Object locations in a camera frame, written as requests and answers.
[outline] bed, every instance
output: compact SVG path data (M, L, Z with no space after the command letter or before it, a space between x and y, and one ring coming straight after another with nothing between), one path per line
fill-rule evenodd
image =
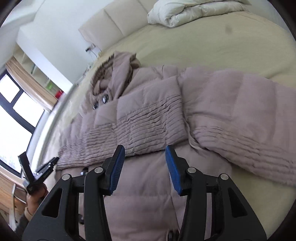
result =
M57 156L61 131L78 113L96 68L115 50L136 52L142 66L173 64L180 67L202 65L213 70L234 68L296 88L296 45L291 33L253 13L232 12L201 18L172 29L145 25L123 35L119 41L115 37L114 41L116 43L102 48L93 68L69 96L40 160ZM233 166L232 179L270 237L291 209L296 189L257 177L237 166ZM51 188L54 183L53 174L46 184Z

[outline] beige upholstered headboard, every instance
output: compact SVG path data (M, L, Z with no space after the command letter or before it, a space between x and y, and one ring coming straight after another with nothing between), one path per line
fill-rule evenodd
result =
M148 25L147 14L157 0L115 0L93 15L79 31L102 51Z

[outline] person's arm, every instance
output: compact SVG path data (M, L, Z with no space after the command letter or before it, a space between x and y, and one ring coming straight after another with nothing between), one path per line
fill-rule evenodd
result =
M24 214L20 218L20 223L15 230L16 235L20 239L22 238L25 228L39 207L39 199L45 198L47 194L48 190L45 184L43 184L42 188L40 188L33 195L27 194L27 207L25 208Z

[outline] folded white comforter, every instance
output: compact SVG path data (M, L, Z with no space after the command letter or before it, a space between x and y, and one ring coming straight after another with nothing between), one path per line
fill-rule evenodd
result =
M148 23L173 28L201 17L246 11L248 0L159 0L148 13Z

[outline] hand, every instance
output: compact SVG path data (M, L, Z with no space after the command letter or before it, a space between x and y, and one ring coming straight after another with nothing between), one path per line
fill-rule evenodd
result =
M36 212L37 208L39 207L39 199L45 198L48 194L48 190L46 185L43 183L41 188L36 191L34 194L30 195L27 194L27 205L28 205L28 212L33 216Z

